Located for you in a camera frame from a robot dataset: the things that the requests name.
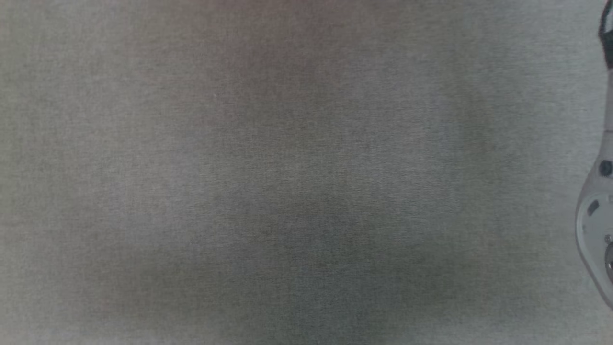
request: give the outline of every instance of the white plastic casing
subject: white plastic casing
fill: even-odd
[[[590,271],[605,302],[613,308],[613,282],[607,275],[607,260],[605,260],[605,251],[608,246],[605,237],[613,236],[613,176],[605,177],[600,174],[599,166],[603,160],[613,161],[613,76],[611,71],[609,71],[605,131],[600,153],[579,197],[576,211],[576,236],[581,259]],[[588,210],[595,201],[598,201],[598,208],[590,215]]]

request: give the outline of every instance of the dark round button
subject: dark round button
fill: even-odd
[[[600,171],[600,174],[602,176],[610,176],[611,174],[613,174],[613,163],[608,160],[603,160],[600,163],[600,167],[598,168],[598,170]]]

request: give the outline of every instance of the white handheld device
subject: white handheld device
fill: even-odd
[[[598,35],[603,44],[609,81],[600,153],[585,181],[576,211],[577,247],[598,291],[613,308],[613,29],[607,28],[607,1]]]

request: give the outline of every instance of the textured gray background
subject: textured gray background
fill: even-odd
[[[0,1],[0,339],[604,344],[604,1]]]

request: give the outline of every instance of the black cord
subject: black cord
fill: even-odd
[[[613,68],[613,30],[607,30],[607,18],[611,12],[611,0],[608,0],[604,5],[603,15],[600,17],[600,27],[598,28],[598,37],[603,44],[604,60],[607,63],[607,68]]]

